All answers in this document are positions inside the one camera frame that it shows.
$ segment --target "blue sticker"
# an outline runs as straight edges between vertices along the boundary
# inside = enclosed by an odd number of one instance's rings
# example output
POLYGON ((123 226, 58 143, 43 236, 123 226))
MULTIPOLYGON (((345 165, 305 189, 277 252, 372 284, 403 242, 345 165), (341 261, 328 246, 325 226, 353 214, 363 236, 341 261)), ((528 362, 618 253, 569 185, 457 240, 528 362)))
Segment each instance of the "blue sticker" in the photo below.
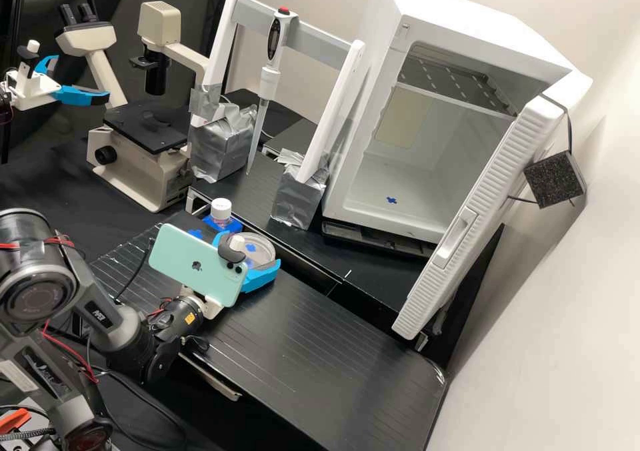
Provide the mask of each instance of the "blue sticker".
POLYGON ((201 230, 189 230, 187 231, 189 234, 191 234, 192 236, 195 236, 198 239, 203 239, 204 236, 202 235, 202 231, 201 230))

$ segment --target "orange part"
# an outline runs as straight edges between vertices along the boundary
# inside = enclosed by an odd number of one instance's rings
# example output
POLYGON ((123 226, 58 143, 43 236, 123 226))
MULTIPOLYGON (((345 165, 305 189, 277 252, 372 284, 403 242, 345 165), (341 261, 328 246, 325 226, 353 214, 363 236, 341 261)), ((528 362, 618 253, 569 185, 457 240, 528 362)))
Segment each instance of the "orange part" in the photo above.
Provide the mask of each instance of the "orange part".
POLYGON ((6 418, 0 419, 0 434, 7 434, 14 429, 20 429, 27 421, 31 419, 29 411, 26 409, 18 409, 6 418))

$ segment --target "blue clamp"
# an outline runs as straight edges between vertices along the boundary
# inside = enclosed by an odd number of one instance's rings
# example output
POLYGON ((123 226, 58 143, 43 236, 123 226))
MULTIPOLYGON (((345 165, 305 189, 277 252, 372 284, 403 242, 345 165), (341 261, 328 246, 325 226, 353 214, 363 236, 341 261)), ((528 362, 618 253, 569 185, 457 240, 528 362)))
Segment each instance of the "blue clamp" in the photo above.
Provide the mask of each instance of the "blue clamp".
MULTIPOLYGON (((35 66, 35 71, 40 74, 48 74, 49 63, 58 59, 58 55, 46 56, 35 66)), ((51 93, 62 104, 76 106, 103 105, 109 102, 110 93, 102 91, 93 91, 89 89, 81 89, 80 87, 63 85, 59 91, 51 93)))

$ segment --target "metal bracket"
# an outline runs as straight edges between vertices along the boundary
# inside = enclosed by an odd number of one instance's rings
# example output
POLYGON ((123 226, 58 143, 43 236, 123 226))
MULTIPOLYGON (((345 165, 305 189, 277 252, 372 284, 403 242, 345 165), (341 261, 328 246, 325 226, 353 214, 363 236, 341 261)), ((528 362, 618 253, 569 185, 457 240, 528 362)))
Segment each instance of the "metal bracket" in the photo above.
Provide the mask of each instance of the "metal bracket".
MULTIPOLYGON (((238 0, 232 20, 262 35, 269 34, 275 9, 256 0, 238 0)), ((351 43, 318 29, 300 19, 291 22, 287 47, 340 70, 351 43)))
POLYGON ((196 364, 193 360, 189 359, 182 353, 178 353, 182 359, 184 359, 187 363, 189 363, 193 368, 198 371, 198 374, 210 385, 213 389, 222 394, 225 398, 230 401, 236 402, 238 399, 242 398, 242 393, 230 388, 228 385, 211 375, 205 368, 196 364))

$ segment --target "black tripod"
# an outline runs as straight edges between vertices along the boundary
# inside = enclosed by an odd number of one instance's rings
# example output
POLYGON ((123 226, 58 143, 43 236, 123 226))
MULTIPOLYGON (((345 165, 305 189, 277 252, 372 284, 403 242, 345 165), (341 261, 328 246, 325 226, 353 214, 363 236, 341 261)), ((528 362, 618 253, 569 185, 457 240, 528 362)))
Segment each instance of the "black tripod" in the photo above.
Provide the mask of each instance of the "black tripod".
MULTIPOLYGON (((18 32, 20 26, 20 15, 25 0, 1 0, 0 9, 0 49, 5 52, 0 59, 0 69, 5 70, 16 62, 16 49, 18 44, 18 32)), ((1 126, 2 139, 0 141, 0 164, 9 160, 9 140, 11 139, 11 120, 1 126)))

